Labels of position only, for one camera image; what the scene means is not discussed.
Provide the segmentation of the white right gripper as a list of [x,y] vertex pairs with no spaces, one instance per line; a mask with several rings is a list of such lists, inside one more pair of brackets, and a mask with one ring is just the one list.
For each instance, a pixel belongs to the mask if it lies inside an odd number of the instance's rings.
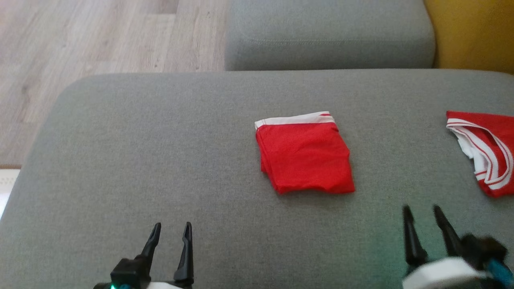
[[[436,223],[442,232],[448,256],[462,256],[461,239],[439,205],[433,205]],[[404,289],[447,289],[492,276],[473,268],[461,257],[447,257],[428,261],[414,226],[414,217],[408,205],[402,208],[404,226],[404,254],[408,268],[416,268],[402,280]]]

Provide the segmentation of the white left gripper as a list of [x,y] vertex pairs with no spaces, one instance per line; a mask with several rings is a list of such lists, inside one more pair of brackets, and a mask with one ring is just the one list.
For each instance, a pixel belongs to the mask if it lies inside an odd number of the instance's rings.
[[[159,243],[161,234],[161,223],[154,225],[149,238],[141,251],[142,256],[147,262],[153,261],[155,249]],[[182,254],[178,267],[171,281],[151,281],[147,289],[192,289],[194,284],[194,258],[193,258],[193,236],[192,224],[186,223],[182,234]]]

